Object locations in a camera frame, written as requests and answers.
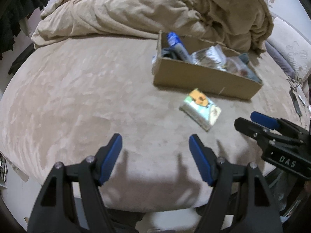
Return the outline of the clear bag with snacks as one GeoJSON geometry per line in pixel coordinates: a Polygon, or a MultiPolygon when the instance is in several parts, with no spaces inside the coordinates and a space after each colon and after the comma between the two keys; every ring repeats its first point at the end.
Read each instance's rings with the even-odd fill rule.
{"type": "Polygon", "coordinates": [[[238,56],[227,57],[226,63],[222,66],[222,68],[227,72],[238,76],[251,76],[251,70],[238,56]]]}

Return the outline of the white green tissue pack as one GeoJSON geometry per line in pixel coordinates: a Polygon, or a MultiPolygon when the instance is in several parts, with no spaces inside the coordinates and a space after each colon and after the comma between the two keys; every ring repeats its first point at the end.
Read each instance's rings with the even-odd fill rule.
{"type": "Polygon", "coordinates": [[[197,88],[192,90],[183,100],[180,110],[185,112],[205,131],[208,131],[215,124],[221,114],[221,108],[197,88]]]}

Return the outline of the white floral pillow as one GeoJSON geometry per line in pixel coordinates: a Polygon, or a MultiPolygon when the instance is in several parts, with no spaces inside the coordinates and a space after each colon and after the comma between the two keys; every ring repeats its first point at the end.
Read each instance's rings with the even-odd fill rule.
{"type": "Polygon", "coordinates": [[[302,82],[310,75],[310,43],[290,24],[279,17],[273,20],[273,31],[267,39],[295,72],[295,79],[302,82]]]}

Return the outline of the brown cardboard box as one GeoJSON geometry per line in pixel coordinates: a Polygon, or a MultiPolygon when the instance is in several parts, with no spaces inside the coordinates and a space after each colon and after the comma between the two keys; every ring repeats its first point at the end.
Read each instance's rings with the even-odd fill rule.
{"type": "Polygon", "coordinates": [[[215,95],[250,100],[263,86],[243,76],[213,68],[193,65],[163,57],[161,51],[168,48],[167,34],[160,31],[156,46],[153,84],[185,90],[199,90],[215,95]]]}

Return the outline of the black hanging clothes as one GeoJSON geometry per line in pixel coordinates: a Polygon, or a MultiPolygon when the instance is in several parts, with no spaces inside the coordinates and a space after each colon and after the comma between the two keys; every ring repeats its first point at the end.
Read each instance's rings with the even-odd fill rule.
{"type": "Polygon", "coordinates": [[[42,10],[50,0],[1,0],[1,54],[13,49],[21,31],[20,20],[29,18],[36,9],[42,10]]]}

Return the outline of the beige crumpled duvet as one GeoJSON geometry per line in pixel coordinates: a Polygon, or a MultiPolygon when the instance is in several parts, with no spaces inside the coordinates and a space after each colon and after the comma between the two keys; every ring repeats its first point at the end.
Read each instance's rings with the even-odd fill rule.
{"type": "Polygon", "coordinates": [[[90,34],[155,39],[160,31],[263,53],[273,17],[267,0],[57,0],[41,14],[32,41],[39,48],[90,34]]]}

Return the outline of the grey pillow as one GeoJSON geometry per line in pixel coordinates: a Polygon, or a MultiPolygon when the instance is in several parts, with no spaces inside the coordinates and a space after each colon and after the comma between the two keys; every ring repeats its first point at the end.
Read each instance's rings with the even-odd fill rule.
{"type": "Polygon", "coordinates": [[[283,72],[289,76],[290,78],[295,78],[295,71],[292,66],[284,59],[277,49],[275,49],[270,43],[265,41],[265,47],[268,54],[272,57],[272,59],[276,62],[276,64],[283,70],[283,72]]]}

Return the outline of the blue tissue pack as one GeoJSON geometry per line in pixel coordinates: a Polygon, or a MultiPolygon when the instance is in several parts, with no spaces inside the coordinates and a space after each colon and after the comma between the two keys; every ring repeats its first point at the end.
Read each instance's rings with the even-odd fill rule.
{"type": "Polygon", "coordinates": [[[176,55],[184,62],[192,63],[191,56],[186,50],[184,44],[180,40],[179,36],[174,32],[167,33],[167,42],[170,48],[176,53],[176,55]]]}

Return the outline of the beige bed sheet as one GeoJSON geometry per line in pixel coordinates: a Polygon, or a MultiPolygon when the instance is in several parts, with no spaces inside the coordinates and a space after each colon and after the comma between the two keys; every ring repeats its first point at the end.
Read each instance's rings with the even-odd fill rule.
{"type": "Polygon", "coordinates": [[[43,183],[55,162],[79,163],[119,133],[123,146],[100,189],[107,207],[165,211],[199,207],[211,188],[202,181],[189,136],[232,163],[256,162],[256,142],[234,128],[253,111],[308,128],[298,117],[289,83],[268,55],[250,55],[263,87],[249,101],[211,95],[221,114],[209,131],[180,110],[188,90],[155,87],[151,59],[156,41],[121,36],[69,38],[37,49],[13,76],[1,98],[1,153],[19,177],[43,183]]]}

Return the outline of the grey cloth right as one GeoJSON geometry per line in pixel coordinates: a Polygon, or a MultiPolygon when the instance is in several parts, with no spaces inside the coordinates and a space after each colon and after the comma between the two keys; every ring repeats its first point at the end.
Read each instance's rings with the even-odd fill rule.
{"type": "Polygon", "coordinates": [[[253,72],[253,70],[249,66],[249,56],[247,53],[242,53],[239,55],[239,59],[245,64],[246,69],[246,75],[248,79],[251,79],[252,81],[255,81],[259,84],[262,83],[261,79],[253,72]]]}

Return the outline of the grey socks left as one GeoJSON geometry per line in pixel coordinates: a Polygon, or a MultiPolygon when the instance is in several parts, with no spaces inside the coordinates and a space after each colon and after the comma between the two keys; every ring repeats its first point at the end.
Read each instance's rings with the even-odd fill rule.
{"type": "Polygon", "coordinates": [[[169,59],[180,60],[176,52],[171,48],[163,48],[161,50],[161,56],[169,59]]]}

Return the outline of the clear silver plastic bag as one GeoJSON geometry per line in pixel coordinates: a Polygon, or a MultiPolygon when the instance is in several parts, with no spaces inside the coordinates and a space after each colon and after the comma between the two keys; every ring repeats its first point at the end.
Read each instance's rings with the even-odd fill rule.
{"type": "Polygon", "coordinates": [[[222,70],[222,67],[227,62],[227,57],[219,44],[193,52],[190,57],[195,65],[218,70],[222,70]]]}

